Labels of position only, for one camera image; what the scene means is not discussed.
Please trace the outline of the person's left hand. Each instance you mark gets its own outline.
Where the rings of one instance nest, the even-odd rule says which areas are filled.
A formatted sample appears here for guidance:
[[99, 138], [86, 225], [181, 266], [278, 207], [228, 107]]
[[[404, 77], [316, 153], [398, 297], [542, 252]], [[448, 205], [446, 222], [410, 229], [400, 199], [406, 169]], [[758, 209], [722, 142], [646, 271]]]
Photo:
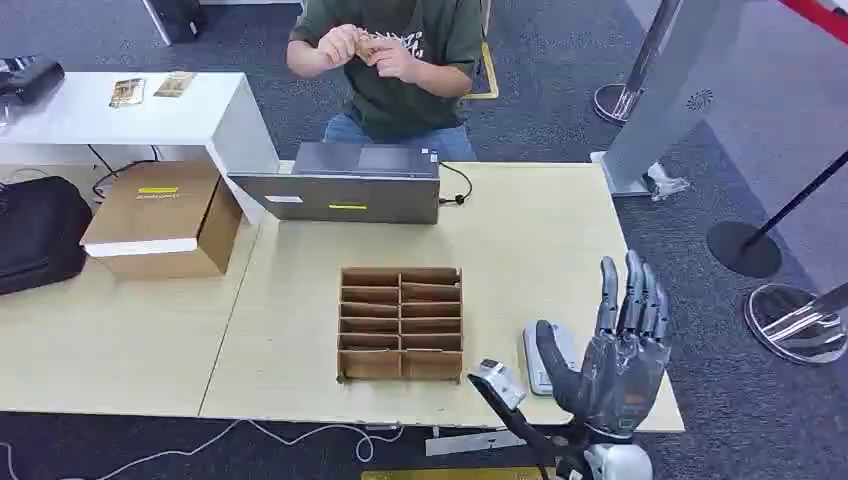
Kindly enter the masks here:
[[367, 38], [362, 48], [367, 53], [366, 63], [377, 69], [384, 78], [395, 78], [405, 83], [418, 81], [418, 60], [395, 38]]

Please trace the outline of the person's right hand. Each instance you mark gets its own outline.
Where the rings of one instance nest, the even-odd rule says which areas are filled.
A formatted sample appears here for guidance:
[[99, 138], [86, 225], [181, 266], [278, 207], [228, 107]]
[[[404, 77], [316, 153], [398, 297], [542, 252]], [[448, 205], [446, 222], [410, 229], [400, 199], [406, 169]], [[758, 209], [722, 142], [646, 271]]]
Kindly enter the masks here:
[[331, 28], [316, 47], [321, 68], [330, 70], [349, 62], [357, 54], [359, 39], [360, 31], [352, 24]]

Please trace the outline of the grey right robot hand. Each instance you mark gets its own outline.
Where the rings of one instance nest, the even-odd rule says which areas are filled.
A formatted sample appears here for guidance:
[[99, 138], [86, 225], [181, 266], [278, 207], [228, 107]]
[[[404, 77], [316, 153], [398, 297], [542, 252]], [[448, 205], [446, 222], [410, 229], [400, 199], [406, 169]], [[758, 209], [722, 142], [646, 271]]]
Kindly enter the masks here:
[[649, 415], [671, 354], [668, 295], [634, 250], [625, 255], [625, 297], [618, 300], [614, 261], [601, 260], [602, 288], [593, 336], [581, 367], [571, 369], [553, 325], [534, 327], [540, 360], [558, 406], [591, 429], [628, 438]]

